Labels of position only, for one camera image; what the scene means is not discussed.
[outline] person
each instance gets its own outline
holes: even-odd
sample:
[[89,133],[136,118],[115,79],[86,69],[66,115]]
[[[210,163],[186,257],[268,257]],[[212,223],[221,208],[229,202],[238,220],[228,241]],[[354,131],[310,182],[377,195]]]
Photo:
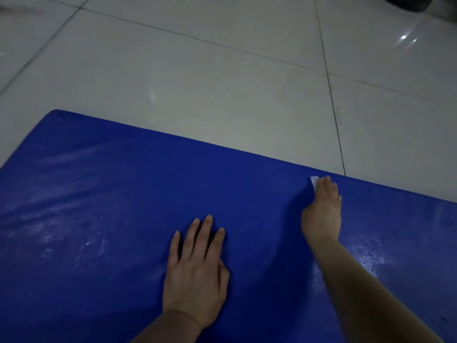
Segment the person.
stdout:
[[[371,276],[338,242],[341,196],[330,177],[320,178],[305,208],[301,229],[322,271],[345,338],[350,343],[442,340]],[[220,259],[225,230],[209,242],[211,215],[195,219],[178,257],[180,233],[171,241],[164,282],[163,312],[132,343],[193,343],[216,320],[230,273]]]

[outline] person's right hand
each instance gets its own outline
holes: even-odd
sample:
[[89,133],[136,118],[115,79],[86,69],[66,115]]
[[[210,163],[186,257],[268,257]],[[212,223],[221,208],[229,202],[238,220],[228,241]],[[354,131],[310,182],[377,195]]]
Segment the person's right hand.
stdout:
[[214,323],[221,310],[230,273],[220,259],[225,230],[220,228],[208,247],[213,217],[206,217],[197,234],[199,224],[200,220],[195,219],[189,227],[181,259],[178,258],[179,231],[171,240],[163,312],[185,313],[202,330]]
[[301,229],[310,248],[337,241],[341,228],[341,196],[329,176],[319,178],[315,199],[302,212]]

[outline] forearm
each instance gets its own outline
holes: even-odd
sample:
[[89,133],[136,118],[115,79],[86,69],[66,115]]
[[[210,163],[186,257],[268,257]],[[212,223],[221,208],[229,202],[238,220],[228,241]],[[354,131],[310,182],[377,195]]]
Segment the forearm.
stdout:
[[194,343],[200,332],[200,326],[187,314],[166,311],[130,343]]
[[349,342],[442,342],[339,242],[313,253]]

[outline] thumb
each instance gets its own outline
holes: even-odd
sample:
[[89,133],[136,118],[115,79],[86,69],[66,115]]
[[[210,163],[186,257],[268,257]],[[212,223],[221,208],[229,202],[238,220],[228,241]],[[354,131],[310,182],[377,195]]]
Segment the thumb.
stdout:
[[225,299],[227,296],[227,286],[229,284],[230,272],[224,266],[224,263],[219,259],[219,291],[220,295]]

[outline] blue mat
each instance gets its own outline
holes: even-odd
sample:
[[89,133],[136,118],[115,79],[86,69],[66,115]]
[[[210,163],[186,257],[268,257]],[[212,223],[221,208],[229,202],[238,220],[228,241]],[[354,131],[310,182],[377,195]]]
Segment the blue mat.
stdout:
[[[343,342],[300,233],[327,173],[66,111],[0,171],[2,342],[127,342],[161,310],[169,242],[225,227],[228,298],[200,342]],[[332,175],[341,241],[457,342],[457,204]]]

